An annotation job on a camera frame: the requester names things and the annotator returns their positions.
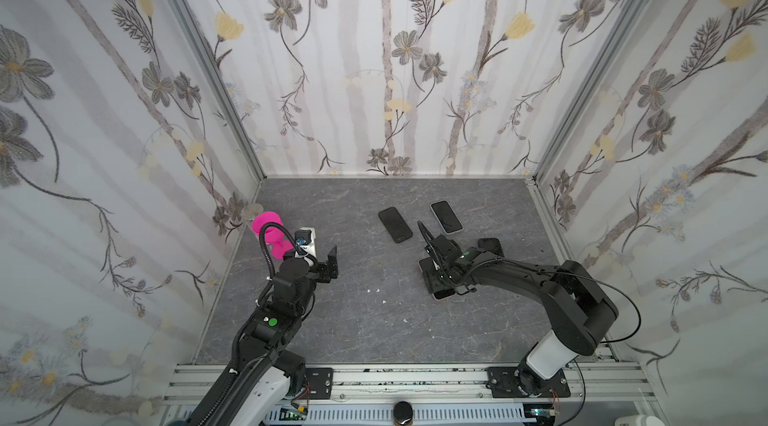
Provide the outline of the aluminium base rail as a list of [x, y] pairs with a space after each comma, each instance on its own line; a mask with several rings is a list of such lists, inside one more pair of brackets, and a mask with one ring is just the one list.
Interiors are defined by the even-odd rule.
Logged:
[[[313, 397], [316, 404], [374, 404], [406, 400], [412, 403], [492, 402], [491, 379], [484, 363], [459, 364], [354, 364], [336, 363], [326, 387], [330, 396]], [[222, 372], [219, 365], [179, 365], [164, 393], [163, 406], [195, 406]], [[634, 362], [582, 362], [570, 364], [553, 388], [562, 406], [586, 402], [650, 403], [653, 388]]]

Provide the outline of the black round knob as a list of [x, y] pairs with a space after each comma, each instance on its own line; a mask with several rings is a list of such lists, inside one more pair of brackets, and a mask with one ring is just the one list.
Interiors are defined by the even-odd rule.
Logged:
[[392, 409], [392, 422], [395, 426], [412, 426], [414, 421], [414, 408], [408, 401], [399, 401]]

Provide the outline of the pink silicone cup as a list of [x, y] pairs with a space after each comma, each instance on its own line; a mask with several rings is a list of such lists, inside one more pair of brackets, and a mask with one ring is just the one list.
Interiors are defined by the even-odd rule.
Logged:
[[[282, 220], [276, 212], [266, 211], [252, 220], [253, 233], [260, 237], [262, 227], [269, 222], [282, 225]], [[278, 260], [283, 260], [284, 255], [293, 248], [290, 240], [286, 237], [286, 233], [280, 228], [272, 226], [265, 230], [265, 234], [265, 243], [270, 247], [272, 256]]]

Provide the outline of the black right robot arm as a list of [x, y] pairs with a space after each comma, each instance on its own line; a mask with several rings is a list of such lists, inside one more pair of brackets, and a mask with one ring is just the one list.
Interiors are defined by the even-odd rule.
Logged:
[[538, 397], [553, 390], [563, 368], [579, 356], [592, 355], [619, 316], [601, 284], [578, 262], [529, 264], [479, 247], [463, 249], [444, 235], [433, 235], [422, 222], [417, 225], [429, 255], [419, 267], [435, 299], [488, 286], [543, 306], [550, 331], [510, 372], [489, 378], [491, 388], [503, 395]]

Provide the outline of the black phone case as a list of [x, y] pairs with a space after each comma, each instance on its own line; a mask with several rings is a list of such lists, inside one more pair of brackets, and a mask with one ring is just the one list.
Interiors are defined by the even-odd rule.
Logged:
[[503, 247], [498, 238], [484, 237], [477, 240], [477, 247], [479, 249], [491, 252], [492, 254], [500, 257], [504, 257]]
[[378, 212], [378, 218], [396, 244], [413, 237], [412, 229], [396, 207], [390, 206], [381, 210]]

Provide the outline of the salmon pink phone case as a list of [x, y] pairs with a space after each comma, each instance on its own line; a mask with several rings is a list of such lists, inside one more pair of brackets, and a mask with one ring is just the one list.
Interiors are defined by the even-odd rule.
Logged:
[[418, 265], [427, 291], [435, 300], [443, 300], [456, 293], [453, 286], [444, 282], [442, 271], [432, 259], [423, 258]]

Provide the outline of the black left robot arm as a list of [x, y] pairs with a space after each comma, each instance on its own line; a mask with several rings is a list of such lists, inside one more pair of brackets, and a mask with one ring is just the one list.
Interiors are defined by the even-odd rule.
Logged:
[[337, 248], [319, 260], [314, 230], [291, 233], [272, 213], [259, 216], [252, 229], [267, 284], [235, 334], [228, 363], [184, 425], [261, 425], [281, 400], [309, 397], [305, 359], [287, 347], [315, 305], [317, 285], [338, 277]]

